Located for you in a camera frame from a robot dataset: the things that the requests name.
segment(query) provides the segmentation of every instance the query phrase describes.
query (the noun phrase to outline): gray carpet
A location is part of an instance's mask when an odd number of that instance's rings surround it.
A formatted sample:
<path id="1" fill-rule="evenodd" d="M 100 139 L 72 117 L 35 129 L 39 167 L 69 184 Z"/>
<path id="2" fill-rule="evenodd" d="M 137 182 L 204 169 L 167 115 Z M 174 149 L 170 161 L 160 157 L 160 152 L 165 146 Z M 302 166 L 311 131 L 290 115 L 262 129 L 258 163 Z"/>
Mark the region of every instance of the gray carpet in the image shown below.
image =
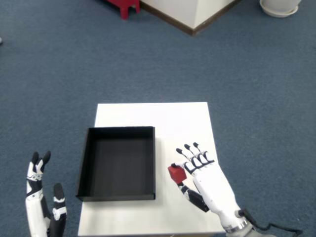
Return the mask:
<path id="1" fill-rule="evenodd" d="M 145 11 L 123 21 L 98 0 L 1 0 L 0 235 L 27 235 L 27 166 L 48 149 L 48 204 L 61 182 L 65 236 L 77 235 L 79 162 L 97 103 L 207 101 L 240 206 L 262 225 L 315 236 L 315 9 L 303 0 L 275 19 L 243 0 L 193 38 Z"/>

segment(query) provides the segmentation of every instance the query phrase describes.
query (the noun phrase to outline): red block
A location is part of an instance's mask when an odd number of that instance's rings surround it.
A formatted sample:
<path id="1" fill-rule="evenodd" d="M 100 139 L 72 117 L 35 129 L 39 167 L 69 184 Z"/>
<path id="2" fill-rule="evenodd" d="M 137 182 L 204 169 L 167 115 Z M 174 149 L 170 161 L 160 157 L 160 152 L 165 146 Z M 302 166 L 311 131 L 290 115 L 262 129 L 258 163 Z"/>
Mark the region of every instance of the red block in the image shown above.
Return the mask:
<path id="1" fill-rule="evenodd" d="M 181 167 L 168 167 L 169 173 L 171 178 L 173 179 L 176 184 L 180 184 L 183 180 L 187 178 L 186 173 L 183 168 Z"/>

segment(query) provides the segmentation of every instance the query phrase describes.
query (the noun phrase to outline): stool leg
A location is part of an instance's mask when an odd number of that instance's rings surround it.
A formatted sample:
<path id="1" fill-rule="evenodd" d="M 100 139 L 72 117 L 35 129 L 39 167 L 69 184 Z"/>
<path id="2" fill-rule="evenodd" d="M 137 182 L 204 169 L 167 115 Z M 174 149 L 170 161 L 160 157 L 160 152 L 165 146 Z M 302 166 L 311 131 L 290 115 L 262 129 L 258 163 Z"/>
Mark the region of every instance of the stool leg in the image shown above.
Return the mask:
<path id="1" fill-rule="evenodd" d="M 124 20 L 126 20 L 128 18 L 128 7 L 120 8 L 120 16 Z"/>
<path id="2" fill-rule="evenodd" d="M 136 8 L 136 12 L 139 13 L 140 12 L 139 1 L 136 1 L 135 8 Z"/>

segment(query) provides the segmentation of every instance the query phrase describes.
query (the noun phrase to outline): open black tray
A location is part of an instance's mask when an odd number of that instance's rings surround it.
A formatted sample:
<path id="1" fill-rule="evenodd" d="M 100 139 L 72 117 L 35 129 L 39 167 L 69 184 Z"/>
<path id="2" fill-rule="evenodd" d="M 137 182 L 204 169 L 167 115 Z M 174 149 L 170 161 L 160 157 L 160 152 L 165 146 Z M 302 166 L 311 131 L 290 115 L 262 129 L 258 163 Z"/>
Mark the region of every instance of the open black tray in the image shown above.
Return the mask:
<path id="1" fill-rule="evenodd" d="M 89 128 L 76 197 L 82 201 L 155 199 L 155 128 Z"/>

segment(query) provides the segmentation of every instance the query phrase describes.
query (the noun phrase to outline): white tabletop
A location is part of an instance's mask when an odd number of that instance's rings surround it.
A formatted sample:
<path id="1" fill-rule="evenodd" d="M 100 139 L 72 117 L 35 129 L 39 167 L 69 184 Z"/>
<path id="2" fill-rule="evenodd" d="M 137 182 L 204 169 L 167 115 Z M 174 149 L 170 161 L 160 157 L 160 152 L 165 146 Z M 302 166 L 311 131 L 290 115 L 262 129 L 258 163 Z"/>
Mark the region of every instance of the white tabletop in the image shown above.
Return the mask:
<path id="1" fill-rule="evenodd" d="M 206 102 L 99 104 L 95 127 L 112 126 L 156 128 L 156 200 L 83 202 L 79 236 L 224 232 L 217 215 L 185 199 L 167 170 L 185 161 L 175 151 L 185 143 L 198 142 L 217 160 Z M 196 190 L 191 180 L 185 184 Z"/>

